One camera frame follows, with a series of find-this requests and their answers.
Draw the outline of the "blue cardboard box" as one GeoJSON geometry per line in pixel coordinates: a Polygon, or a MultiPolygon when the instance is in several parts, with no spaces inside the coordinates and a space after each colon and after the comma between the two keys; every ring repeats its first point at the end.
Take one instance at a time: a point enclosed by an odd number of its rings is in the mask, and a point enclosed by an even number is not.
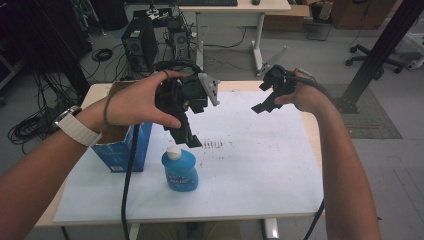
{"type": "MultiPolygon", "coordinates": [[[[139,126],[133,172],[142,172],[149,145],[152,124],[139,126]]],[[[108,127],[93,150],[112,172],[125,172],[130,160],[134,126],[108,127]]]]}

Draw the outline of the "open computer tower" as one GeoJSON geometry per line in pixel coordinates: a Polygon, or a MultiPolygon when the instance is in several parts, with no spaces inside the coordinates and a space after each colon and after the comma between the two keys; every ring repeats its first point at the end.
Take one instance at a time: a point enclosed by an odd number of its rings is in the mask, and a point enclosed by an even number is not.
{"type": "Polygon", "coordinates": [[[168,37],[173,51],[173,59],[190,62],[189,31],[181,16],[170,18],[167,25],[168,37]]]}

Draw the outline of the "black office chair base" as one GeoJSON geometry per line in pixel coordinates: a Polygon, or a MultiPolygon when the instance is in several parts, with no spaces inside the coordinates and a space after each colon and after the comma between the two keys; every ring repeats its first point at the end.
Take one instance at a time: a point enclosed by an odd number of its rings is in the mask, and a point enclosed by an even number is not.
{"type": "MultiPolygon", "coordinates": [[[[366,47],[364,47],[360,44],[356,44],[355,46],[352,46],[352,47],[349,48],[350,53],[356,53],[357,51],[362,52],[363,56],[352,56],[352,57],[350,57],[348,60],[345,61],[346,66],[351,66],[354,62],[365,61],[368,58],[368,55],[371,53],[371,51],[368,48],[366,48],[366,47]]],[[[394,66],[395,67],[394,72],[396,74],[401,73],[403,71],[404,67],[405,67],[405,65],[402,62],[399,62],[397,60],[393,60],[393,59],[390,59],[390,58],[387,58],[384,61],[384,63],[391,65],[391,66],[394,66]]],[[[380,66],[378,68],[377,72],[374,74],[374,79],[375,80],[379,79],[384,73],[385,73],[385,70],[383,69],[382,66],[380,66]]]]}

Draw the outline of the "brown cardboard box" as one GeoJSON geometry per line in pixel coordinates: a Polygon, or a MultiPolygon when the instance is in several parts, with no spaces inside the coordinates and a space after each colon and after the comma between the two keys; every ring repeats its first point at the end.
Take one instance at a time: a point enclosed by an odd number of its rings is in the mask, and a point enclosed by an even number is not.
{"type": "Polygon", "coordinates": [[[266,13],[263,29],[269,31],[299,32],[304,19],[310,16],[308,5],[292,5],[287,12],[266,13]]]}

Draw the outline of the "blue bottle with white cap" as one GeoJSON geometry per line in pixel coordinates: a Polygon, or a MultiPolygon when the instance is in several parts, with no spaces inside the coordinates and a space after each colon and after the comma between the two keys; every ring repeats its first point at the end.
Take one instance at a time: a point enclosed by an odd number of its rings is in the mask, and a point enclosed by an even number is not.
{"type": "Polygon", "coordinates": [[[195,156],[178,146],[170,146],[162,155],[162,164],[168,186],[178,192],[193,191],[198,187],[199,178],[195,168],[195,156]]]}

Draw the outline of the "white paper mat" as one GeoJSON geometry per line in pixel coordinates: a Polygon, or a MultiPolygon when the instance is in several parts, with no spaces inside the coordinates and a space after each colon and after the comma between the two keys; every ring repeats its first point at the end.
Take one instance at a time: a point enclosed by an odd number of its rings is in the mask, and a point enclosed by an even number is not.
{"type": "Polygon", "coordinates": [[[144,170],[127,178],[110,172],[88,150],[67,178],[57,223],[165,222],[311,216],[323,199],[321,173],[299,111],[286,105],[256,114],[261,91],[228,91],[220,104],[188,116],[202,142],[193,149],[199,185],[169,188],[162,154],[174,141],[152,128],[144,170]]]}

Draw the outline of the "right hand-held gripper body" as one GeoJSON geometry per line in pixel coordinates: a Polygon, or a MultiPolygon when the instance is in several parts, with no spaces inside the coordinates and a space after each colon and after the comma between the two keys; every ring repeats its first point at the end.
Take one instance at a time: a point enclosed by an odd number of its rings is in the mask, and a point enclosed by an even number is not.
{"type": "Polygon", "coordinates": [[[263,91],[272,89],[279,96],[289,95],[295,91],[295,74],[282,66],[274,65],[263,78],[259,88],[263,91]]]}

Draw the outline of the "person's left hand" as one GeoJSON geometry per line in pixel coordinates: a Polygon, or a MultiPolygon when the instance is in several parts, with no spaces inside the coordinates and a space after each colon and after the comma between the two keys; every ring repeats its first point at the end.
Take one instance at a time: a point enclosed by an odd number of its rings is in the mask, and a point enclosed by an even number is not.
{"type": "Polygon", "coordinates": [[[158,86],[168,78],[184,77],[183,73],[165,70],[131,84],[84,108],[76,118],[89,129],[100,133],[108,126],[130,126],[142,122],[179,128],[180,121],[155,105],[158,86]]]}

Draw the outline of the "white table leg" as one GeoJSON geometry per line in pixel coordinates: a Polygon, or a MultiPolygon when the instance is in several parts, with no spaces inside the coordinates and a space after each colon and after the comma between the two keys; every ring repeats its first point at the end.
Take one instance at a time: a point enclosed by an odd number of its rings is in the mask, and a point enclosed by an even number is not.
{"type": "Polygon", "coordinates": [[[263,219],[262,230],[265,240],[279,240],[279,229],[276,218],[263,219]]]}

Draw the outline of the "black computer tower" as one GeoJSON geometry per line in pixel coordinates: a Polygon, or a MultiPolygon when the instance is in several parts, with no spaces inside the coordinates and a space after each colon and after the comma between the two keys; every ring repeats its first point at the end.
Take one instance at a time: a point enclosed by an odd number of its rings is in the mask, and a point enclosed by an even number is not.
{"type": "Polygon", "coordinates": [[[133,72],[149,72],[153,69],[158,46],[149,17],[134,17],[121,41],[133,72]]]}

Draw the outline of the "black keyboard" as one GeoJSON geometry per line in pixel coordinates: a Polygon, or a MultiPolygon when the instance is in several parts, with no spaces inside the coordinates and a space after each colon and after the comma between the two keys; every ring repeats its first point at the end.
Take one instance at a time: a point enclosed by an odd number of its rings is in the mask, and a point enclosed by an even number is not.
{"type": "Polygon", "coordinates": [[[176,0],[178,6],[236,7],[237,0],[176,0]]]}

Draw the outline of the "person's right hand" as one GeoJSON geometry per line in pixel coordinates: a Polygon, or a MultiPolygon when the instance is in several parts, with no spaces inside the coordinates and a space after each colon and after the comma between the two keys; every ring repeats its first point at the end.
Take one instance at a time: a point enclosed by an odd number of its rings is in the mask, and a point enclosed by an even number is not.
{"type": "Polygon", "coordinates": [[[277,105],[293,104],[298,110],[314,116],[335,110],[331,100],[316,87],[297,82],[293,93],[278,96],[274,103],[277,105]]]}

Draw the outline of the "brown wooden cabinet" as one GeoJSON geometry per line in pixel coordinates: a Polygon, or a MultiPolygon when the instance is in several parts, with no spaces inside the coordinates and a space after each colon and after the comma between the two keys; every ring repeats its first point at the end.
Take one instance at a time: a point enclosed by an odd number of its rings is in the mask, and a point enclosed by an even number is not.
{"type": "Polygon", "coordinates": [[[334,0],[330,13],[337,29],[376,30],[397,0],[334,0]]]}

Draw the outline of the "grey floor mat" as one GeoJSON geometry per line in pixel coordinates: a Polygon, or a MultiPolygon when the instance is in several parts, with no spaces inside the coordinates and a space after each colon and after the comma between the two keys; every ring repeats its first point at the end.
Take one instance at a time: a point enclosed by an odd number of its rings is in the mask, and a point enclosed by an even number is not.
{"type": "Polygon", "coordinates": [[[353,139],[401,139],[386,111],[367,87],[356,104],[341,113],[346,129],[353,139]]]}

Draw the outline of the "white background desk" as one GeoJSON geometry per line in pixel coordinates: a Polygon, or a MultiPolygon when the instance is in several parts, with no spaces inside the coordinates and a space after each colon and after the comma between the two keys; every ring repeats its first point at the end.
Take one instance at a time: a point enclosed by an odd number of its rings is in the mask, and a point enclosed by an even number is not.
{"type": "Polygon", "coordinates": [[[175,0],[180,12],[195,14],[196,31],[206,26],[226,24],[227,26],[253,26],[256,36],[252,41],[255,62],[254,73],[261,76],[270,67],[270,60],[263,60],[260,50],[263,25],[266,14],[289,12],[292,7],[288,0],[175,0]]]}

